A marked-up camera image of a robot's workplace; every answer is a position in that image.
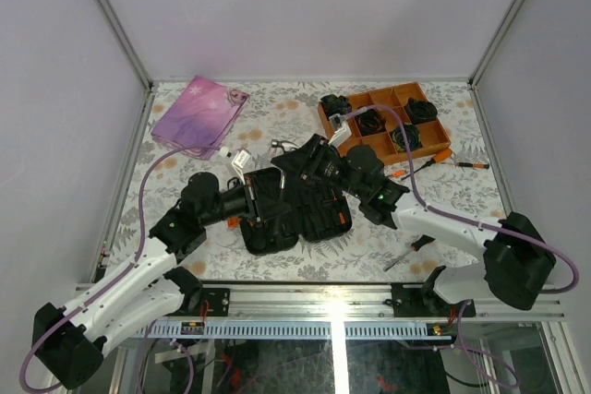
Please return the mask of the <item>black plastic tool case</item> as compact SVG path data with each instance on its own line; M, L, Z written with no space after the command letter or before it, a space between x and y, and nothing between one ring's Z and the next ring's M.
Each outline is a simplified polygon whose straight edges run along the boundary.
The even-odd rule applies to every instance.
M259 171L281 171L270 167ZM245 177L250 180L251 174ZM290 249L303 239L318 243L348 233L352 226L352 216L344 193L326 184L332 191L332 203L318 209L292 209L272 226L258 229L241 229L247 251L263 256ZM286 175L282 172L281 188L286 199Z

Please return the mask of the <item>small steel hammer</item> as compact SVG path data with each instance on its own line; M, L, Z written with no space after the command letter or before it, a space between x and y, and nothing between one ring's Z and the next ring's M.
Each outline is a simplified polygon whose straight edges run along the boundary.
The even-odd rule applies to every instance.
M273 139L271 141L271 148L279 149L282 153L287 153L298 149L299 146L295 142L289 140Z

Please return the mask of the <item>black orange handled screwdriver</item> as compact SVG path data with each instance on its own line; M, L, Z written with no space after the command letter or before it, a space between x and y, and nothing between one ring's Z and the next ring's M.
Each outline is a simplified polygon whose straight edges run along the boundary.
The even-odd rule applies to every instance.
M422 247L424 247L425 245L429 245L429 244L433 243L434 241L435 241L435 239L433 237L430 237L428 235L422 235L421 237L419 237L417 240L415 240L410 245L410 247L407 251L405 251L400 256L398 256L397 258L392 260L390 263L388 263L383 268L383 271L387 272L388 270L392 269L395 265L397 265L399 262L401 262L404 258L406 258L411 253L419 251Z

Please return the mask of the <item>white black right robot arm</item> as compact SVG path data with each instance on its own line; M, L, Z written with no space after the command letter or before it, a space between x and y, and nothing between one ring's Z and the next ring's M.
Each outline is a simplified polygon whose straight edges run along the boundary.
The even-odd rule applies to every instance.
M356 197L359 210L374 224L422 234L476 257L472 265L431 272L420 300L432 315L486 296L529 310L556 264L527 217L512 212L502 220L482 221L462 211L438 209L388 178L383 162L367 145L342 156L326 138L314 135L271 163L290 179L332 185Z

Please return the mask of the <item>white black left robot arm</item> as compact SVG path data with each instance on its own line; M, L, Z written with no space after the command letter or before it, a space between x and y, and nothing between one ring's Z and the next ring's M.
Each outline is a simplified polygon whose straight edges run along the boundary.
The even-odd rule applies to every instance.
M277 168L246 173L243 183L225 191L212 173L192 175L136 254L70 302L37 311L35 356L64 388L78 388L143 326L165 315L196 313L202 284L182 261L205 242L209 225L233 217L271 221L288 213L284 188Z

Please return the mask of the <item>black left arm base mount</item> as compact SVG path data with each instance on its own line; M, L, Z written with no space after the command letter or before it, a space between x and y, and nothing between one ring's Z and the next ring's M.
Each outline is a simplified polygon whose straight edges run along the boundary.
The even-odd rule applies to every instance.
M174 316L228 316L231 290L229 288L204 288L173 312Z

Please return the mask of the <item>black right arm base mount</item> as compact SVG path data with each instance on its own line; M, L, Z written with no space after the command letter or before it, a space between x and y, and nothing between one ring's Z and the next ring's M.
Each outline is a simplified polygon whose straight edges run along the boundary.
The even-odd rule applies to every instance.
M422 283L392 283L393 313L401 318L449 318L458 314L462 303L448 304L432 291L424 291Z

